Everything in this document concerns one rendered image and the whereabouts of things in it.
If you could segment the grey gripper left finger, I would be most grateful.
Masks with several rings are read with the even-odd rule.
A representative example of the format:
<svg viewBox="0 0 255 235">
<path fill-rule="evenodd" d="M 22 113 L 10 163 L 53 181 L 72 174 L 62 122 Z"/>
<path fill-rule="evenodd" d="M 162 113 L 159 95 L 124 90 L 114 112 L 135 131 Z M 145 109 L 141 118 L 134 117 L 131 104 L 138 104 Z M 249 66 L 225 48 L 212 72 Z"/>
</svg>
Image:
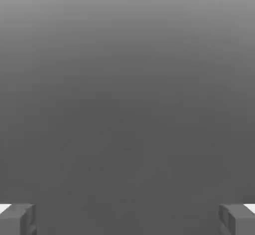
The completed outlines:
<svg viewBox="0 0 255 235">
<path fill-rule="evenodd" d="M 37 235 L 36 205 L 0 203 L 0 235 Z"/>
</svg>

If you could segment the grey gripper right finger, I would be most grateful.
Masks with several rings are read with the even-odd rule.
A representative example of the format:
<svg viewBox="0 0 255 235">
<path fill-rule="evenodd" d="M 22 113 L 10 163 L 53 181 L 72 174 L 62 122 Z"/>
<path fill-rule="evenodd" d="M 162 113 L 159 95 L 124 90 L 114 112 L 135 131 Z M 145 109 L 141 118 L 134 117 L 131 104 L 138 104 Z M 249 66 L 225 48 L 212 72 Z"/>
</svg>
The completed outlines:
<svg viewBox="0 0 255 235">
<path fill-rule="evenodd" d="M 255 204 L 220 204 L 219 235 L 255 235 Z"/>
</svg>

